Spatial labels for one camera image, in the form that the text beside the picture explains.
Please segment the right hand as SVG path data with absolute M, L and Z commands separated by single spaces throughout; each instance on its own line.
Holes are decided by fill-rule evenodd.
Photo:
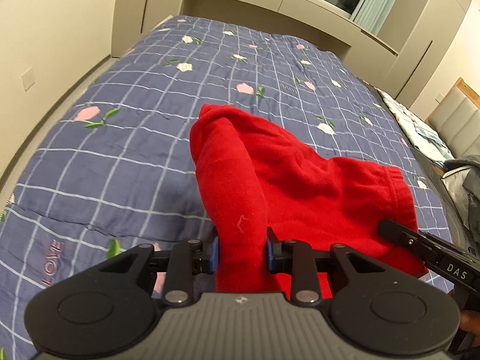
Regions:
M 472 310 L 461 311 L 460 329 L 475 336 L 480 336 L 480 313 Z

